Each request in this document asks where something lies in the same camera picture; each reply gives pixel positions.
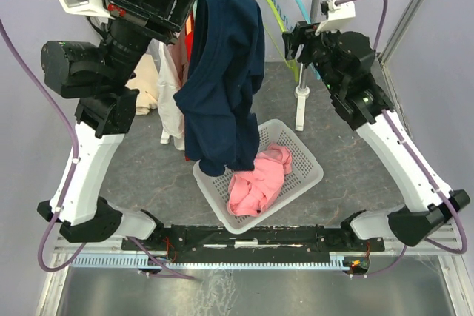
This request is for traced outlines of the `navy blue t shirt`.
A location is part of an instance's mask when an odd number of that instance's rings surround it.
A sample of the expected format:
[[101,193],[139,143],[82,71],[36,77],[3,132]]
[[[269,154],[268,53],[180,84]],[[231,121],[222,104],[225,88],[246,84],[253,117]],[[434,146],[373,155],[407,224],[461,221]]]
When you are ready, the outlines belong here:
[[185,154],[209,176],[251,171],[259,147],[253,96],[264,80],[265,34],[256,0],[198,0],[186,84]]

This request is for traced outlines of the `teal blue hanger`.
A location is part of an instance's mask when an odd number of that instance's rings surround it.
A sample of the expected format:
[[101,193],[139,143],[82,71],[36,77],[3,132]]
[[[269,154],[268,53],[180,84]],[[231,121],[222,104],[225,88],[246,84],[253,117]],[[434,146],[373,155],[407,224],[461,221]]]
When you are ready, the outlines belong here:
[[[291,31],[293,29],[293,25],[290,24],[290,20],[296,17],[294,16],[287,16],[284,12],[284,7],[281,2],[278,0],[265,0],[267,2],[268,7],[270,8],[276,23],[279,26],[280,32],[283,33],[285,31]],[[305,20],[308,22],[310,20],[309,13],[307,12],[306,7],[303,4],[302,0],[290,0],[291,4],[294,4],[299,11],[300,21]],[[295,81],[299,80],[300,69],[299,65],[296,63],[295,60],[288,61],[283,53],[282,49],[277,44],[277,41],[274,39],[270,30],[267,29],[267,26],[264,25],[264,29],[268,37],[270,38],[274,48],[277,50],[278,54],[280,55],[281,59],[283,60],[286,67],[290,70],[293,74],[293,78]]]

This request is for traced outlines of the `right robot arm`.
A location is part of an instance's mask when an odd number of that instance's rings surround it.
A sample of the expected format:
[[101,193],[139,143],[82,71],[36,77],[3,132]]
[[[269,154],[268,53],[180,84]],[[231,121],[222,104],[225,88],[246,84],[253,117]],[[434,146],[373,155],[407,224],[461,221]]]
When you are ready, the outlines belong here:
[[330,93],[339,117],[378,156],[392,176],[404,203],[394,209],[365,211],[340,231],[341,244],[357,250],[371,238],[396,238],[414,247],[470,203],[427,163],[405,131],[390,98],[371,73],[375,50],[367,36],[353,32],[319,32],[303,21],[282,35],[286,59],[313,65]]

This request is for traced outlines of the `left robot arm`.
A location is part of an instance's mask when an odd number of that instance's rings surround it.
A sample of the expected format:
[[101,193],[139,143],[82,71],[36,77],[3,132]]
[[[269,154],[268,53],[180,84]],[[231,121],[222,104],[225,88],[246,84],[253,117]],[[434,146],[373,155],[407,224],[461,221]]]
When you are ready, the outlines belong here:
[[138,91],[127,87],[152,40],[173,44],[195,0],[59,0],[66,13],[107,20],[101,41],[49,41],[41,49],[45,84],[75,98],[76,124],[67,168],[55,195],[38,205],[59,222],[71,243],[134,237],[147,249],[162,245],[161,223],[150,213],[117,207],[99,191],[136,114]]

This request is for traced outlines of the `pink t shirt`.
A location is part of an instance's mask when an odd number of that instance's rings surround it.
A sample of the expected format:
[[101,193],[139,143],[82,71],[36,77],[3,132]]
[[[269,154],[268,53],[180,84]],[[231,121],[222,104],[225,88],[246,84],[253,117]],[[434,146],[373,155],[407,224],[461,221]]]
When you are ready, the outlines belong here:
[[236,217],[258,217],[276,201],[285,178],[292,172],[292,153],[270,144],[257,154],[253,171],[235,172],[230,180],[227,211]]

